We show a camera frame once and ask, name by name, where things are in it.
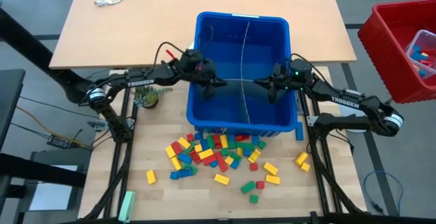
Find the wooden table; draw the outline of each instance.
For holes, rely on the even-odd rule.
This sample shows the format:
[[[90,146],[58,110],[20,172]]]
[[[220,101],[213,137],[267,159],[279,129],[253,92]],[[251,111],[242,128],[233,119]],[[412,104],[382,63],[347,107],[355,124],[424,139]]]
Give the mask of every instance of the wooden table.
[[[331,82],[327,67],[320,67],[320,71]],[[197,175],[170,180],[170,172],[174,169],[165,147],[181,136],[194,132],[186,119],[187,86],[186,82],[177,83],[172,92],[161,96],[155,109],[140,108],[138,111],[127,184],[128,191],[136,192],[132,220],[307,217],[310,211],[322,214],[311,157],[308,162],[312,168],[308,173],[302,172],[294,164],[298,154],[305,151],[307,135],[305,141],[297,142],[294,132],[265,139],[268,146],[257,162],[263,165],[267,161],[276,165],[281,184],[276,186],[267,183],[264,190],[253,191],[260,195],[258,204],[250,204],[249,195],[243,195],[240,187],[250,180],[264,180],[265,171],[261,168],[250,172],[246,159],[242,160],[237,170],[230,168],[223,173],[230,177],[228,186],[213,180],[214,175],[220,173],[218,167],[205,167],[202,164],[199,164]],[[123,94],[119,93],[112,102],[118,112],[122,100]],[[320,103],[320,110],[339,115],[338,106],[332,102]],[[337,182],[357,207],[366,210],[348,144],[328,137],[328,146]],[[79,217],[87,214],[105,191],[113,150],[114,142],[108,140],[93,151]],[[147,183],[147,170],[155,170],[157,182],[153,185]],[[326,191],[332,204],[330,188],[327,187]],[[118,192],[115,193],[113,210],[117,201]]]
[[[124,0],[106,7],[94,1],[73,1],[51,68],[152,64],[164,41],[190,46],[205,11],[282,17],[292,52],[313,62],[356,60],[335,0]]]

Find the red plastic crate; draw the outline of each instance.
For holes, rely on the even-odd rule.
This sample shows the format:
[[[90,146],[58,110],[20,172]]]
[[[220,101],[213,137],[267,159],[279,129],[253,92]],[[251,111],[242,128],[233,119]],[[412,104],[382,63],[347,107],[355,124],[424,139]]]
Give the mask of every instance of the red plastic crate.
[[[397,103],[436,99],[436,85],[419,77],[404,49],[425,29],[436,33],[436,0],[383,3],[358,32],[369,57]]]

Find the black cable wire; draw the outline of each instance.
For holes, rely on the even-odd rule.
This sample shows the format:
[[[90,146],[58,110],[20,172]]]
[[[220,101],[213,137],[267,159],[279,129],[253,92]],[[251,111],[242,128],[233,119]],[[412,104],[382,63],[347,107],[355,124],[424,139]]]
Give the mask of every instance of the black cable wire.
[[[26,99],[26,100],[28,100],[28,101],[33,101],[33,102],[35,102],[35,103],[39,103],[39,104],[42,104],[42,105],[45,105],[45,106],[50,106],[50,107],[52,107],[52,108],[57,108],[57,109],[60,109],[60,110],[66,111],[66,112],[71,112],[71,113],[73,113],[73,114],[82,115],[82,116],[88,116],[88,117],[91,117],[91,118],[98,118],[97,116],[92,116],[92,115],[88,115],[88,114],[83,114],[83,113],[79,113],[79,112],[74,112],[74,111],[71,111],[71,110],[67,110],[67,109],[65,109],[65,108],[61,108],[61,107],[59,107],[59,106],[51,105],[51,104],[44,103],[44,102],[41,102],[41,101],[36,101],[36,100],[34,100],[34,99],[30,99],[30,98],[27,98],[27,97],[22,97],[22,96],[20,96],[20,98],[21,98],[21,99]]]

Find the small potted plant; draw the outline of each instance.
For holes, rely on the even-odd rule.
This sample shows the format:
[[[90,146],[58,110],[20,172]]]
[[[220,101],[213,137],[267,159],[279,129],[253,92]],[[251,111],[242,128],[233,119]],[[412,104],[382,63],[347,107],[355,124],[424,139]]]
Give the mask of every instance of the small potted plant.
[[[172,91],[172,88],[155,89],[151,86],[136,88],[134,103],[146,109],[155,108],[159,103],[159,94]]]

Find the blue plastic bin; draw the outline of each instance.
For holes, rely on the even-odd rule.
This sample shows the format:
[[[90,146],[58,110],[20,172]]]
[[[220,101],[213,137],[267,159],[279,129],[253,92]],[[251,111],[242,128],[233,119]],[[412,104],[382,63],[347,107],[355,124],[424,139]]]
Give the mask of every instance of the blue plastic bin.
[[[209,26],[214,30],[210,43]],[[215,96],[208,101],[202,98],[204,88],[190,84],[187,119],[200,132],[270,137],[292,131],[296,126],[294,91],[283,92],[281,97],[278,94],[278,101],[269,104],[266,89],[250,81],[243,81],[242,88],[241,53],[246,31],[243,80],[265,78],[272,73],[275,63],[290,59],[289,25],[282,18],[215,12],[199,14],[194,48],[203,49],[207,45],[202,53],[214,61],[217,76],[233,79],[227,86],[216,88]]]

